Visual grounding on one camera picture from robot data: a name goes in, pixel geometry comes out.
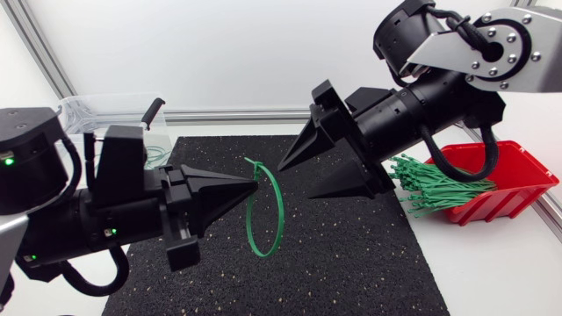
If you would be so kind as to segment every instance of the green cable tie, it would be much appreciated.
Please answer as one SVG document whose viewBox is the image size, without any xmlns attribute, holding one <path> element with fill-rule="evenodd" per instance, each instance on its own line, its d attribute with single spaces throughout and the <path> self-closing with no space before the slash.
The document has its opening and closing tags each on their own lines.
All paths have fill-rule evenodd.
<svg viewBox="0 0 562 316">
<path fill-rule="evenodd" d="M 267 177 L 271 181 L 271 185 L 273 186 L 273 190 L 275 190 L 275 196 L 277 198 L 277 208 L 279 210 L 279 221 L 277 223 L 277 236 L 275 237 L 275 241 L 273 241 L 273 246 L 271 247 L 270 251 L 266 254 L 262 253 L 260 249 L 257 248 L 256 242 L 254 241 L 254 235 L 252 234 L 252 207 L 254 206 L 254 194 L 252 194 L 248 199 L 248 208 L 246 209 L 246 232 L 248 233 L 248 241 L 249 245 L 254 250 L 257 256 L 261 258 L 269 257 L 277 252 L 279 249 L 279 245 L 281 244 L 281 240 L 283 239 L 283 229 L 285 227 L 285 207 L 283 206 L 283 194 L 281 194 L 281 190 L 279 189 L 279 185 L 277 184 L 277 180 L 273 174 L 263 166 L 261 162 L 254 162 L 248 157 L 244 157 L 247 162 L 254 164 L 254 181 L 258 181 L 262 172 L 265 172 Z"/>
</svg>

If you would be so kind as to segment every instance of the speckled black mat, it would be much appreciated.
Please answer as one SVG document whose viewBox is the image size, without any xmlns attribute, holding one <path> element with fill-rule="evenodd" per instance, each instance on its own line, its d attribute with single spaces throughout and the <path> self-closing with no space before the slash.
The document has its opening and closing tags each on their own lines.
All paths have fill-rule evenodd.
<svg viewBox="0 0 562 316">
<path fill-rule="evenodd" d="M 294 136 L 180 138 L 170 157 L 234 176 L 252 177 L 244 156 L 271 170 Z M 285 236 L 280 250 L 260 259 L 246 236 L 245 203 L 200 240 L 201 263 L 169 272 L 163 241 L 133 244 L 131 275 L 110 296 L 104 315 L 448 315 L 422 251 L 393 192 L 375 200 L 307 200 L 307 190 L 341 162 L 344 144 L 284 173 Z M 269 182 L 255 203 L 256 242 L 275 239 L 277 207 Z"/>
</svg>

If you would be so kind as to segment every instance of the black handle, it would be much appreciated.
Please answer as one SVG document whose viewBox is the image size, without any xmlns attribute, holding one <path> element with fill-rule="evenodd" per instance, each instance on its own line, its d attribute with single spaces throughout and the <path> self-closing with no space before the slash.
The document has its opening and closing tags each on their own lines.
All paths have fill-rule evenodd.
<svg viewBox="0 0 562 316">
<path fill-rule="evenodd" d="M 142 116 L 140 122 L 147 125 L 147 130 L 150 131 L 150 123 L 152 123 L 152 120 L 155 119 L 156 113 L 158 113 L 160 107 L 164 104 L 166 104 L 166 102 L 157 97 L 148 108 L 148 111 Z"/>
</svg>

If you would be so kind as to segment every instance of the screw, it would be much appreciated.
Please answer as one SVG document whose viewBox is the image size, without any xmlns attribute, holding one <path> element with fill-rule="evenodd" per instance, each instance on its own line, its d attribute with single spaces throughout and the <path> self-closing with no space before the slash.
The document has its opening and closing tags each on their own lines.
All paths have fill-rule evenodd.
<svg viewBox="0 0 562 316">
<path fill-rule="evenodd" d="M 533 17 L 530 14 L 525 14 L 525 16 L 523 16 L 522 22 L 524 24 L 529 24 L 530 21 L 532 21 L 532 20 L 533 20 Z"/>
<path fill-rule="evenodd" d="M 492 20 L 492 13 L 488 12 L 482 17 L 482 21 L 488 23 Z"/>
<path fill-rule="evenodd" d="M 511 55 L 508 57 L 508 62 L 509 62 L 509 63 L 515 63 L 516 61 L 517 61 L 517 56 L 516 56 L 515 54 L 511 54 Z"/>
<path fill-rule="evenodd" d="M 533 55 L 530 56 L 530 59 L 532 61 L 540 61 L 541 60 L 541 54 L 539 52 L 535 52 L 535 53 L 533 53 Z"/>
<path fill-rule="evenodd" d="M 508 43 L 513 43 L 513 42 L 515 42 L 516 39 L 517 39 L 517 36 L 515 35 L 515 33 L 510 33 L 508 35 Z"/>
</svg>

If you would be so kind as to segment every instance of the red storage bin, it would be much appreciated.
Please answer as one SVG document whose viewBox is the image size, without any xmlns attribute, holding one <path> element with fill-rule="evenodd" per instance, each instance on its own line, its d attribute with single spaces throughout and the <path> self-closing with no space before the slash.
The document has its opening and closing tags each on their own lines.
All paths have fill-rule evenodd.
<svg viewBox="0 0 562 316">
<path fill-rule="evenodd" d="M 464 226 L 479 219 L 486 222 L 500 216 L 513 219 L 559 183 L 557 177 L 516 142 L 498 141 L 498 147 L 500 159 L 488 177 L 497 184 L 498 190 L 482 193 L 465 205 L 445 210 L 451 222 Z M 478 172 L 484 164 L 483 143 L 449 145 L 441 151 L 453 166 L 471 172 Z"/>
</svg>

